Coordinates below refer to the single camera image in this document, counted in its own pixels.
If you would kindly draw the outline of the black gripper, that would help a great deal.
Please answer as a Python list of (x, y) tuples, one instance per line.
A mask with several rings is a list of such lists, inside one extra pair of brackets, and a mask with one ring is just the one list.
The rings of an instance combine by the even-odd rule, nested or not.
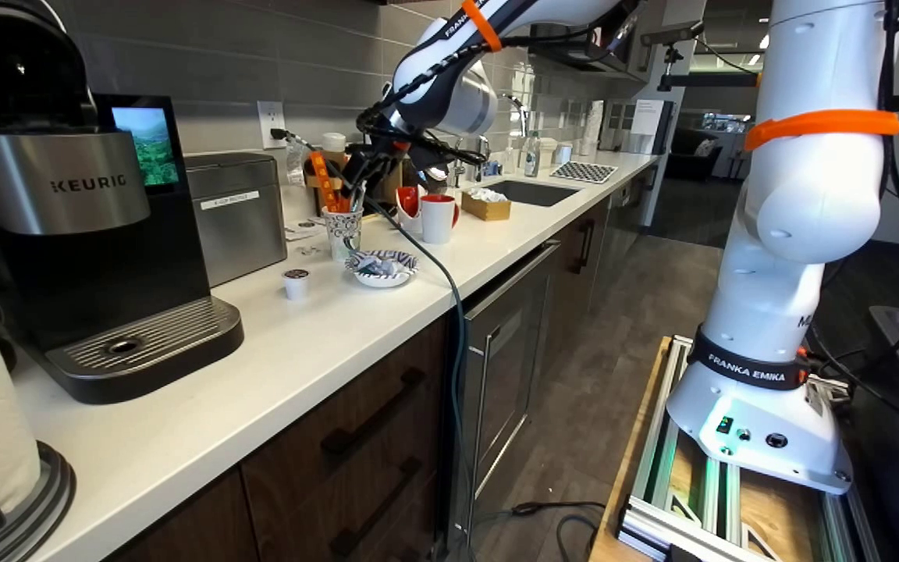
[(421, 130), (403, 130), (392, 110), (375, 103), (356, 116), (359, 137), (343, 147), (343, 196), (375, 199), (400, 161), (417, 168), (440, 164), (440, 145)]

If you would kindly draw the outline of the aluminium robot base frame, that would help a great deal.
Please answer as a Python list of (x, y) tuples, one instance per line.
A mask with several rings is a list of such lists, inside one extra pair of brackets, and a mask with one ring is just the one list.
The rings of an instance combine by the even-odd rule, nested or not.
[(879, 562), (856, 493), (709, 459), (665, 417), (690, 342), (663, 338), (586, 562)]

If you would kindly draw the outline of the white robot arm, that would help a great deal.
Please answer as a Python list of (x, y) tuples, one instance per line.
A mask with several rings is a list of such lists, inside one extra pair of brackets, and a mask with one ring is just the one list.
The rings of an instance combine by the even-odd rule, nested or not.
[[(375, 150), (403, 140), (444, 161), (430, 127), (477, 136), (497, 113), (472, 78), (477, 58), (531, 24), (586, 27), (623, 0), (462, 0), (423, 27), (386, 91), (359, 116)], [(808, 383), (800, 347), (823, 269), (877, 230), (899, 0), (773, 0), (757, 78), (748, 176), (737, 199), (718, 288), (696, 329), (672, 421), (696, 447), (746, 472), (823, 493), (852, 488), (834, 410)]]

